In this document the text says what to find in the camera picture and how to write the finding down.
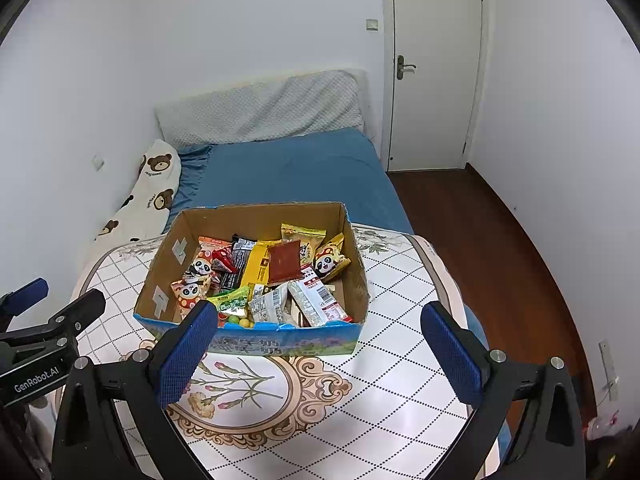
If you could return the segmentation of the bear print white pillow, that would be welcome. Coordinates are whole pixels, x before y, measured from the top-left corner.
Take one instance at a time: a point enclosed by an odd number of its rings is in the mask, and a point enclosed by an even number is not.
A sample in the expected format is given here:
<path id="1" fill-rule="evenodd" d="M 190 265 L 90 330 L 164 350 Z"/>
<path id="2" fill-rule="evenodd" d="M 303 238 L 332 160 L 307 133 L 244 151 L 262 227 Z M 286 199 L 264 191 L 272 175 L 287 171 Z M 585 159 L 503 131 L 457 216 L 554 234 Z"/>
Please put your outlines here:
<path id="1" fill-rule="evenodd" d="M 165 141 L 156 140 L 142 157 L 138 180 L 128 197 L 96 237 L 96 247 L 107 250 L 160 235 L 176 198 L 180 176 L 177 151 Z"/>

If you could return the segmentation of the green candy bag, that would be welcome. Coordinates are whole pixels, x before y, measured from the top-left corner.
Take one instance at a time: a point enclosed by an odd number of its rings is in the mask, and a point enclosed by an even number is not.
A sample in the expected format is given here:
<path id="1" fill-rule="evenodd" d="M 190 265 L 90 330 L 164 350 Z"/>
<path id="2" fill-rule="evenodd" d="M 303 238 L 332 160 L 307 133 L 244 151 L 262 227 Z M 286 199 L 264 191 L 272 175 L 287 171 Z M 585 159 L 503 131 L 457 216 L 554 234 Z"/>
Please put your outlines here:
<path id="1" fill-rule="evenodd" d="M 250 296 L 250 290 L 247 286 L 242 286 L 230 290 L 230 292 L 223 292 L 207 298 L 207 301 L 217 311 L 219 327 L 226 325 L 235 325 L 241 328 L 253 327 L 248 308 L 248 296 Z"/>

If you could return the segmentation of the small red triangular packet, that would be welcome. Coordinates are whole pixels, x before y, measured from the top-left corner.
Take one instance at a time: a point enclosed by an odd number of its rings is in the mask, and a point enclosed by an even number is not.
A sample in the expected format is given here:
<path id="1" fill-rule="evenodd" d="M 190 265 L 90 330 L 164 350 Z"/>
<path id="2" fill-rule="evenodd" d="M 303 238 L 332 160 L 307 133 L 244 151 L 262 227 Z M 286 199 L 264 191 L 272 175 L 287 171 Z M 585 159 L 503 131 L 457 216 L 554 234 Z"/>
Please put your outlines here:
<path id="1" fill-rule="evenodd" d="M 238 268 L 233 261 L 232 251 L 229 247 L 214 249 L 210 256 L 210 265 L 217 272 L 238 273 Z"/>

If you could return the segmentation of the yellow panda snack bag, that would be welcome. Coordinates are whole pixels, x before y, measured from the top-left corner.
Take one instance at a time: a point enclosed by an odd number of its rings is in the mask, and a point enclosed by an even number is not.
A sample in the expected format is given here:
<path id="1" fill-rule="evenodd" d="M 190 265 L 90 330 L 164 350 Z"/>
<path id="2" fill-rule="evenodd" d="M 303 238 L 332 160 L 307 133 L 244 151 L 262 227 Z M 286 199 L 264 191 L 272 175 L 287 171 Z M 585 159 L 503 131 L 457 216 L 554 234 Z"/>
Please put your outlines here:
<path id="1" fill-rule="evenodd" d="M 314 272 L 323 283 L 334 280 L 352 262 L 343 254 L 344 241 L 344 234 L 337 234 L 316 251 Z"/>

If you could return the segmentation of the red white barcode packet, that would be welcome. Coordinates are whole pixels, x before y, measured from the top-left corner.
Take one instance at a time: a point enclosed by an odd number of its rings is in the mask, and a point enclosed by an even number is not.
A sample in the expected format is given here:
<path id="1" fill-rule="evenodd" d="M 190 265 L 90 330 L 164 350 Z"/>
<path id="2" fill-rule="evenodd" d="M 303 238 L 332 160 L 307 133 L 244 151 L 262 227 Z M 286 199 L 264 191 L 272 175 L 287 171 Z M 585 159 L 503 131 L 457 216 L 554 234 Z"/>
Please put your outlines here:
<path id="1" fill-rule="evenodd" d="M 320 327 L 333 321 L 352 322 L 352 318 L 311 266 L 304 266 L 302 276 L 288 282 L 288 292 L 311 327 Z"/>

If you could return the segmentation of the grey padded headboard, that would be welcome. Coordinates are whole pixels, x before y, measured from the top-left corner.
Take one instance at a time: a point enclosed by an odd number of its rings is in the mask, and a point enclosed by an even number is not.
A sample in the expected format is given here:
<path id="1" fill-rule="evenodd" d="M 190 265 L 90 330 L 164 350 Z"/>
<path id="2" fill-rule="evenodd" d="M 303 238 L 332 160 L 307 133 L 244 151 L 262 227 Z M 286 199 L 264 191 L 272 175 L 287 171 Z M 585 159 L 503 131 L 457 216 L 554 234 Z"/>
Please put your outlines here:
<path id="1" fill-rule="evenodd" d="M 366 131 L 358 79 L 322 70 L 189 96 L 155 107 L 164 140 L 196 144 L 269 141 L 354 128 Z"/>

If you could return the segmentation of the white floral quilted blanket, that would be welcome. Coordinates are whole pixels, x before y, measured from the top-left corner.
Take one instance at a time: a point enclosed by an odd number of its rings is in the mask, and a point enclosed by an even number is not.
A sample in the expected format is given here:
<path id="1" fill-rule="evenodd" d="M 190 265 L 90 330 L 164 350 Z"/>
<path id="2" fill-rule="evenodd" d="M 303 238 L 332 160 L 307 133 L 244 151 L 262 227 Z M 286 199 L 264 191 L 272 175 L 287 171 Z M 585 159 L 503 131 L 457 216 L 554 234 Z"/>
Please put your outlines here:
<path id="1" fill-rule="evenodd" d="M 460 290 L 423 237 L 357 226 L 370 306 L 344 356 L 201 360 L 168 416 L 216 479 L 423 479 L 470 409 L 420 330 L 437 300 L 468 322 Z"/>

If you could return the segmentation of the orange panda sunflower seed bag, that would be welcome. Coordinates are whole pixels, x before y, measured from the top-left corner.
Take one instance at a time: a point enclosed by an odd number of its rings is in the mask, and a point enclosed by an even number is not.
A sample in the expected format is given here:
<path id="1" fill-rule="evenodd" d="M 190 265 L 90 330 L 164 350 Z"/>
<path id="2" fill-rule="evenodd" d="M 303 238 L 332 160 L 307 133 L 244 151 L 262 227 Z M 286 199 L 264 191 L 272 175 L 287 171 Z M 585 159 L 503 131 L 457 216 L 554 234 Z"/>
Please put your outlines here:
<path id="1" fill-rule="evenodd" d="M 198 244 L 200 245 L 200 249 L 192 260 L 188 271 L 197 276 L 213 276 L 214 274 L 224 273 L 217 272 L 212 269 L 212 266 L 210 265 L 210 256 L 214 249 L 224 247 L 229 247 L 231 249 L 231 243 L 228 242 L 228 240 L 218 240 L 218 238 L 200 236 L 198 238 Z"/>

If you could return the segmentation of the blue printed cardboard box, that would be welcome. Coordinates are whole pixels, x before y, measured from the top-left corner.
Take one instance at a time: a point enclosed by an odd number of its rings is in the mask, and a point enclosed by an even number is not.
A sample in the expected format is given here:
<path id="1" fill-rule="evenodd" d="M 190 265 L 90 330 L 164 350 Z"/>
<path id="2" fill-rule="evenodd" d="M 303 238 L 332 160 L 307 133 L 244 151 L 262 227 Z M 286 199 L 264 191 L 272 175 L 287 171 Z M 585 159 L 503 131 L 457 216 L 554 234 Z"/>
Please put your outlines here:
<path id="1" fill-rule="evenodd" d="M 160 243 L 134 318 L 155 337 L 199 302 L 217 353 L 347 356 L 369 294 L 341 203 L 220 206 L 180 212 Z"/>

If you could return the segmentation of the yellow rice cracker packet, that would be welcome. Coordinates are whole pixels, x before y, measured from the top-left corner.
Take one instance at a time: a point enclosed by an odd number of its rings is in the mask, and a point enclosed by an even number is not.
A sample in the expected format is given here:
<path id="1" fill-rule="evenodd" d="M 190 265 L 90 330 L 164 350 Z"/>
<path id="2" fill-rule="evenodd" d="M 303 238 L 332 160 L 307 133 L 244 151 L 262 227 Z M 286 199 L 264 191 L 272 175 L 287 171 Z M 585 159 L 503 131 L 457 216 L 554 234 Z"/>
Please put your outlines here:
<path id="1" fill-rule="evenodd" d="M 311 266 L 316 252 L 326 238 L 326 230 L 281 224 L 281 238 L 284 242 L 299 241 L 299 259 L 301 266 Z"/>

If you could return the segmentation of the brown snack packet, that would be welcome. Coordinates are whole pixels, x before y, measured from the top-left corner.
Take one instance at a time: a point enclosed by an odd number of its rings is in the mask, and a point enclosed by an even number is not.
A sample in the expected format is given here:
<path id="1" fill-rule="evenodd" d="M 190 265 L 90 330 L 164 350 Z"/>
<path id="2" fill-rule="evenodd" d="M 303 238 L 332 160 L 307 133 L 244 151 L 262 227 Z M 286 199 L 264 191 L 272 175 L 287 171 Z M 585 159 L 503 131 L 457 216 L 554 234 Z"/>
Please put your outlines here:
<path id="1" fill-rule="evenodd" d="M 299 253 L 299 240 L 281 242 L 268 248 L 269 285 L 282 284 L 302 277 Z"/>

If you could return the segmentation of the long yellow snack bag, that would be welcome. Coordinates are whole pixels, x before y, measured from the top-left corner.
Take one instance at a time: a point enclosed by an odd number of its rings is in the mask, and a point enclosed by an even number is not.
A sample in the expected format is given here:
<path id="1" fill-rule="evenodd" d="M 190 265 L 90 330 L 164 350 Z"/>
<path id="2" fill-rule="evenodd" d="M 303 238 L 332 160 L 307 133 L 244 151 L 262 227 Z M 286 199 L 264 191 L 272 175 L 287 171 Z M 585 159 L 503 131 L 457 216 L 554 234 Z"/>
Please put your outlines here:
<path id="1" fill-rule="evenodd" d="M 269 248 L 277 245 L 277 240 L 258 240 L 250 252 L 241 286 L 253 290 L 256 285 L 265 286 L 269 282 Z"/>

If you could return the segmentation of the white grey snack packet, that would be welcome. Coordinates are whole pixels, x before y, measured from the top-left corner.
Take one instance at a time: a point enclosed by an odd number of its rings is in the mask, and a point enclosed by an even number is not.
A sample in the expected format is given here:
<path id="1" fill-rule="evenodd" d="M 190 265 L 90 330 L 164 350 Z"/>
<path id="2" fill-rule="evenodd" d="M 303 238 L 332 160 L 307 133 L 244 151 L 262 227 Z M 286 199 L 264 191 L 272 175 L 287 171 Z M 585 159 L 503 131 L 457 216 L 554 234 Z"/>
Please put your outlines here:
<path id="1" fill-rule="evenodd" d="M 282 283 L 250 300 L 250 314 L 255 323 L 284 324 L 284 308 L 288 301 L 288 283 Z"/>

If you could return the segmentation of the black grey snack bag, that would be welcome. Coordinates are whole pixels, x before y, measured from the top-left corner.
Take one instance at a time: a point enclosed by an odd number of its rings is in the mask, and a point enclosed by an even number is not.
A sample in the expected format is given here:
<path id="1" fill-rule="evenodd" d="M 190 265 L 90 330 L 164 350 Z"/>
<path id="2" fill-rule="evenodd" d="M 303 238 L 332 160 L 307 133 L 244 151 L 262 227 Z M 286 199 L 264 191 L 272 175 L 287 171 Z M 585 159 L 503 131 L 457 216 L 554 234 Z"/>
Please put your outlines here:
<path id="1" fill-rule="evenodd" d="M 239 288 L 242 281 L 242 276 L 248 261 L 250 258 L 250 252 L 255 247 L 256 242 L 254 240 L 247 240 L 246 238 L 235 235 L 231 241 L 231 262 L 233 263 L 235 272 L 224 272 L 221 274 L 220 284 L 224 290 L 231 290 Z"/>

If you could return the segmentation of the white door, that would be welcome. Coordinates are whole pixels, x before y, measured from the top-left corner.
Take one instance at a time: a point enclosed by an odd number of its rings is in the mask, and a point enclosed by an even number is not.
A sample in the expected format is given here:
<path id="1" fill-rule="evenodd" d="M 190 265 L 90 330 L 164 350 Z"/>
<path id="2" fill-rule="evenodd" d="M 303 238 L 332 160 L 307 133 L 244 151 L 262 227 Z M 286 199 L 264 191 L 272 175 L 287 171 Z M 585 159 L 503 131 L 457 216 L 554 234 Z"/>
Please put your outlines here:
<path id="1" fill-rule="evenodd" d="M 458 169 L 469 158 L 483 92 L 485 0 L 384 0 L 381 157 L 390 172 Z M 396 78 L 403 55 L 414 73 Z"/>

